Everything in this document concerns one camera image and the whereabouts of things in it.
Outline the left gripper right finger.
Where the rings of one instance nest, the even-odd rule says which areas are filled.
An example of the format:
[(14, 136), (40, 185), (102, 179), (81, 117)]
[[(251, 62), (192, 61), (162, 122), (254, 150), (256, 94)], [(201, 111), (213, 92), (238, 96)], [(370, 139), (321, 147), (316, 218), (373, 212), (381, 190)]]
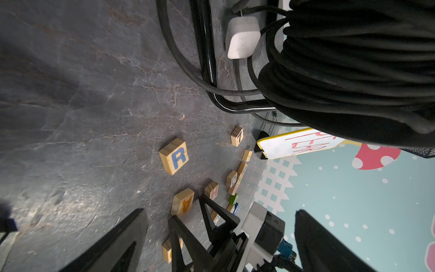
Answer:
[(374, 271), (305, 210), (296, 212), (295, 239), (305, 272)]

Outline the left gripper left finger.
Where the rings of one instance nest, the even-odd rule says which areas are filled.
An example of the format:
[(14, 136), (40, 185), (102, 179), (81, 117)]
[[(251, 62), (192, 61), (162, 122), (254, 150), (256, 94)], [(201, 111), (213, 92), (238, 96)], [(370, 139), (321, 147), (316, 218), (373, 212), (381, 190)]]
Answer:
[(135, 209), (63, 272), (135, 272), (146, 238), (144, 209)]

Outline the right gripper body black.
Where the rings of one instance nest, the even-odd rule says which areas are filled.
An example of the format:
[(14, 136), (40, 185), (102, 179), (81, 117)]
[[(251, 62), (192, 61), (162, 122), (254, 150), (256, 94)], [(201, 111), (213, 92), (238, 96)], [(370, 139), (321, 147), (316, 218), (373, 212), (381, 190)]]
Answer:
[(207, 234), (211, 246), (208, 272), (245, 272), (271, 263), (273, 255), (284, 241), (285, 222), (259, 203), (252, 204), (244, 220), (241, 233), (234, 230), (240, 219), (213, 201), (207, 207), (220, 216), (224, 223), (217, 225), (207, 216)]

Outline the wooden A block orange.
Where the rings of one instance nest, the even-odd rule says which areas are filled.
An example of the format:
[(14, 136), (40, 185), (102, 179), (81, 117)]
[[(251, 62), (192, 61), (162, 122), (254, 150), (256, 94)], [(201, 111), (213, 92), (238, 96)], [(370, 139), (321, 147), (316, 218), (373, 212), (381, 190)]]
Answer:
[(190, 188), (186, 188), (182, 192), (174, 195), (171, 214), (178, 217), (186, 214), (193, 205), (195, 192)]

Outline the wooden R block blue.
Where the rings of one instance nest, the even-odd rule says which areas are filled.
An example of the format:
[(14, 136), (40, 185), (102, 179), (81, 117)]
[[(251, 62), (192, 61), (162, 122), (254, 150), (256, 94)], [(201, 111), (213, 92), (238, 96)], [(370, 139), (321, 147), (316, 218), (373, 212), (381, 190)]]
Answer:
[(189, 161), (186, 142), (180, 138), (175, 138), (164, 146), (159, 155), (165, 171), (170, 175), (174, 175)]

